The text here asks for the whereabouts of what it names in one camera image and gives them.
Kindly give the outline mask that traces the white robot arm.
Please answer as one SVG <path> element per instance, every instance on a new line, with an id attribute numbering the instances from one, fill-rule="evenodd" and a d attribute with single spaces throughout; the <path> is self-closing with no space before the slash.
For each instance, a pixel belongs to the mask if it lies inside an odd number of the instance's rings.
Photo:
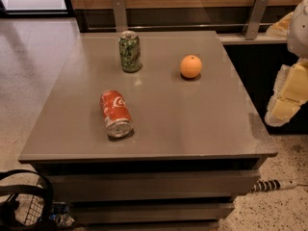
<path id="1" fill-rule="evenodd" d="M 298 56 L 296 64 L 281 65 L 269 100 L 265 122 L 272 127 L 288 123 L 308 101 L 308 0 L 302 0 L 292 13 L 269 29 L 286 29 L 288 51 Z"/>

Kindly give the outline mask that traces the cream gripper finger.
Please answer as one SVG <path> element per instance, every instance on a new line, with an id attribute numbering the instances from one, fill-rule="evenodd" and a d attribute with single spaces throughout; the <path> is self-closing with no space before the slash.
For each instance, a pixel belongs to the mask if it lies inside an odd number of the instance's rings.
<path id="1" fill-rule="evenodd" d="M 308 60 L 300 58 L 296 64 L 283 64 L 277 73 L 273 95 L 269 100 L 265 122 L 272 127 L 288 123 L 308 101 Z"/>
<path id="2" fill-rule="evenodd" d="M 284 17 L 282 17 L 279 21 L 273 23 L 268 27 L 266 34 L 271 37 L 283 38 L 287 37 L 287 32 L 289 28 L 289 24 L 293 13 L 288 13 Z"/>

